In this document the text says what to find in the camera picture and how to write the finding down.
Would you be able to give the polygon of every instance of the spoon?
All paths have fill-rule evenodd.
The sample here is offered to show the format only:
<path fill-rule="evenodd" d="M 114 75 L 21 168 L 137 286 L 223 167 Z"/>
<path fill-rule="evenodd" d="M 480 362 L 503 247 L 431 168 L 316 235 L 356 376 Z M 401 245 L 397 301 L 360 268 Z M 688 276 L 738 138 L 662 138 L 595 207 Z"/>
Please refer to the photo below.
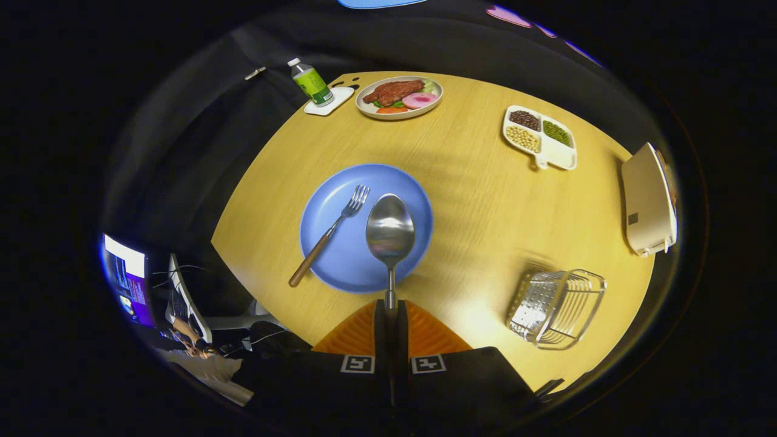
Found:
<path fill-rule="evenodd" d="M 366 236 L 372 255 L 388 268 L 385 307 L 387 315 L 393 318 L 397 312 L 394 269 L 416 242 L 416 228 L 405 202 L 394 194 L 381 196 L 370 211 Z"/>

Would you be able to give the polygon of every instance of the water bottle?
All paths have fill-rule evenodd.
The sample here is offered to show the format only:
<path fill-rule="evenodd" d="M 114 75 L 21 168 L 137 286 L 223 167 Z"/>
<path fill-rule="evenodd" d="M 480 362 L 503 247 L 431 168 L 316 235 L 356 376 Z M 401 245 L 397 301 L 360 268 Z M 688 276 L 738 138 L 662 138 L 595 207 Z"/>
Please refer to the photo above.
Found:
<path fill-rule="evenodd" d="M 288 65 L 291 67 L 293 80 L 317 107 L 324 107 L 334 101 L 332 91 L 326 86 L 324 79 L 321 79 L 315 68 L 301 64 L 299 58 L 292 59 Z"/>

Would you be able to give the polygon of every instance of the carrot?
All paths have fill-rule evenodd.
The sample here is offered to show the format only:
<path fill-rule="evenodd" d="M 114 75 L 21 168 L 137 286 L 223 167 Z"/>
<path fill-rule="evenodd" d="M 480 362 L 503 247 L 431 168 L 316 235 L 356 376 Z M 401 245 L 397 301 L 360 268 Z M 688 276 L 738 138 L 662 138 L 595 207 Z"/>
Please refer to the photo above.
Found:
<path fill-rule="evenodd" d="M 407 112 L 407 108 L 386 107 L 378 110 L 378 114 L 398 114 L 400 112 Z"/>

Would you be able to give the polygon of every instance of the wire basket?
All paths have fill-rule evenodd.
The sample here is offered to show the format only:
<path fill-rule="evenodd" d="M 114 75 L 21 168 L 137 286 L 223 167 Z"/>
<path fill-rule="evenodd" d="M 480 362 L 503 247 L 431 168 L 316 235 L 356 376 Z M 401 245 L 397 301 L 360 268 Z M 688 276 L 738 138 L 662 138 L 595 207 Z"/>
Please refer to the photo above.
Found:
<path fill-rule="evenodd" d="M 508 327 L 537 348 L 563 351 L 585 334 L 607 282 L 582 269 L 532 275 L 507 314 Z"/>

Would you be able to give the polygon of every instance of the desk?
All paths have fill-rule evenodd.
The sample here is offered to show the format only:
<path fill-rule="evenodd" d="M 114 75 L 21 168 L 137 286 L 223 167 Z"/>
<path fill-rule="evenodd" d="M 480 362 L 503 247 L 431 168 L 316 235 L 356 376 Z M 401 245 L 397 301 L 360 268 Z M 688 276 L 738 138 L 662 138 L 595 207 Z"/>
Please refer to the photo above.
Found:
<path fill-rule="evenodd" d="M 496 346 L 537 390 L 557 390 L 593 369 L 612 350 L 641 305 L 653 257 L 633 254 L 623 225 L 618 168 L 631 155 L 585 120 L 513 89 L 450 75 L 361 72 L 332 84 L 422 75 L 444 87 L 440 105 L 403 121 L 378 121 L 345 102 L 327 117 L 298 110 L 240 180 L 211 242 L 238 280 L 290 330 L 315 344 L 383 292 L 340 292 L 312 273 L 288 279 L 303 255 L 302 211 L 315 189 L 348 166 L 384 163 L 413 175 L 434 210 L 434 234 L 398 297 L 420 305 L 474 348 Z M 505 109 L 520 105 L 565 124 L 578 167 L 533 170 L 533 157 L 501 135 Z M 521 273 L 532 263 L 584 268 L 608 289 L 587 333 L 567 351 L 543 351 L 505 326 Z"/>

